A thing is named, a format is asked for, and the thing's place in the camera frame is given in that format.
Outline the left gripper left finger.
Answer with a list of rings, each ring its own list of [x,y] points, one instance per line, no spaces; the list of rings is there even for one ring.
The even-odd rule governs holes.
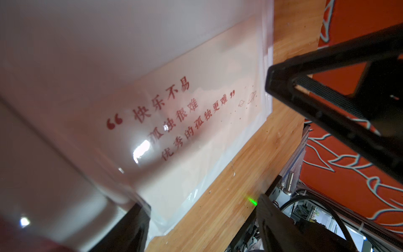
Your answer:
[[[117,225],[98,243],[92,252],[143,252],[149,231],[150,217],[135,204]]]

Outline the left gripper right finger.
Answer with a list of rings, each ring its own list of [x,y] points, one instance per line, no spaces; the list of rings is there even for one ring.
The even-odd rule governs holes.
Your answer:
[[[312,78],[361,63],[365,69],[349,95]],[[403,180],[402,24],[273,65],[265,90],[395,180]]]

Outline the cream card small text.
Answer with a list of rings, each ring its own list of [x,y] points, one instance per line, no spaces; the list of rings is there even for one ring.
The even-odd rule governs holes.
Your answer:
[[[175,225],[271,113],[254,15],[94,102],[75,119],[92,153]]]

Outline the white photo album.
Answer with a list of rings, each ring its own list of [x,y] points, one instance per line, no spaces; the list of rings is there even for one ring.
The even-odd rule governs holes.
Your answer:
[[[273,1],[1,1],[1,251],[170,232],[272,112]]]

